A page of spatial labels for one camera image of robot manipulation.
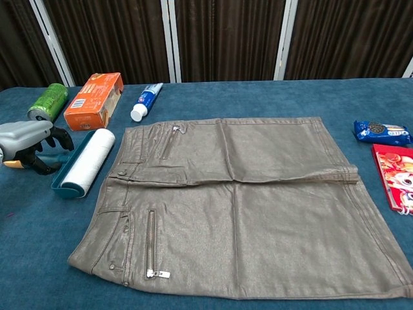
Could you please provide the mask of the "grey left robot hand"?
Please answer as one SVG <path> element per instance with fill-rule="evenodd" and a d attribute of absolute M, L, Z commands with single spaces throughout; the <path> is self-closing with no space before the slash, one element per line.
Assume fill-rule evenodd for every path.
<path fill-rule="evenodd" d="M 43 150 L 42 141 L 55 147 L 58 141 L 63 149 L 73 151 L 74 143 L 69 133 L 56 127 L 51 121 L 30 120 L 1 125 L 1 163 L 20 161 L 40 175 L 49 175 L 58 170 L 43 162 L 36 152 Z"/>

